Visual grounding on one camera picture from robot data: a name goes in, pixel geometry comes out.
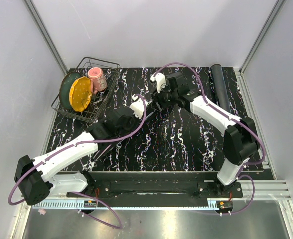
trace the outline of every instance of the dark green plate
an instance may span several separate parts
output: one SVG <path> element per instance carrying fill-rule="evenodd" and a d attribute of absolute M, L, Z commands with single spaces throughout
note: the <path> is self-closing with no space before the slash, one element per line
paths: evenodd
<path fill-rule="evenodd" d="M 62 106 L 68 110 L 71 110 L 71 104 L 69 102 L 69 92 L 72 84 L 80 78 L 81 75 L 78 72 L 69 72 L 62 80 L 59 90 L 59 100 Z"/>

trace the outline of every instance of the cup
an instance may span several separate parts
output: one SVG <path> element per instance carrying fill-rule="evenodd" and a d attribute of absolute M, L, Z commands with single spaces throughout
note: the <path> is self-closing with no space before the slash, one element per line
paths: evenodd
<path fill-rule="evenodd" d="M 107 87 L 106 78 L 99 67 L 93 67 L 88 71 L 88 77 L 90 79 L 90 89 L 93 94 L 98 91 L 103 91 Z"/>

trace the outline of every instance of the dish rack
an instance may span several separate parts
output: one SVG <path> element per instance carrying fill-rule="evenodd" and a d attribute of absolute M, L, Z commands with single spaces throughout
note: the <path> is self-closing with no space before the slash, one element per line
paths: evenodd
<path fill-rule="evenodd" d="M 88 107 L 82 112 L 64 108 L 59 101 L 58 94 L 51 104 L 54 110 L 63 116 L 75 118 L 76 120 L 84 122 L 95 122 L 98 119 L 100 113 L 106 108 L 107 103 L 110 101 L 113 89 L 117 84 L 120 74 L 120 65 L 118 63 L 103 61 L 92 57 L 84 57 L 78 66 L 74 69 L 70 69 L 69 72 L 76 71 L 79 72 L 81 76 L 87 77 L 88 70 L 92 67 L 100 67 L 102 69 L 108 84 L 107 88 L 94 94 Z"/>

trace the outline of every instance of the yellow bowl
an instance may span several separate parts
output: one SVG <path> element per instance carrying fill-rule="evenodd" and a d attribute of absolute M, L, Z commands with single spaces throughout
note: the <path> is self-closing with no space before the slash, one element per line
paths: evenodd
<path fill-rule="evenodd" d="M 69 102 L 71 107 L 78 112 L 82 112 L 91 100 L 90 79 L 80 77 L 72 84 L 69 92 Z"/>

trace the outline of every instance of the black tube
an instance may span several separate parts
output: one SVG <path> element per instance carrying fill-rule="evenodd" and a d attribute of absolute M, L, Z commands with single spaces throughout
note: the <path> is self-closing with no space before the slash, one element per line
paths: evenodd
<path fill-rule="evenodd" d="M 220 64 L 215 64 L 211 69 L 216 102 L 222 109 L 231 112 L 222 67 Z"/>

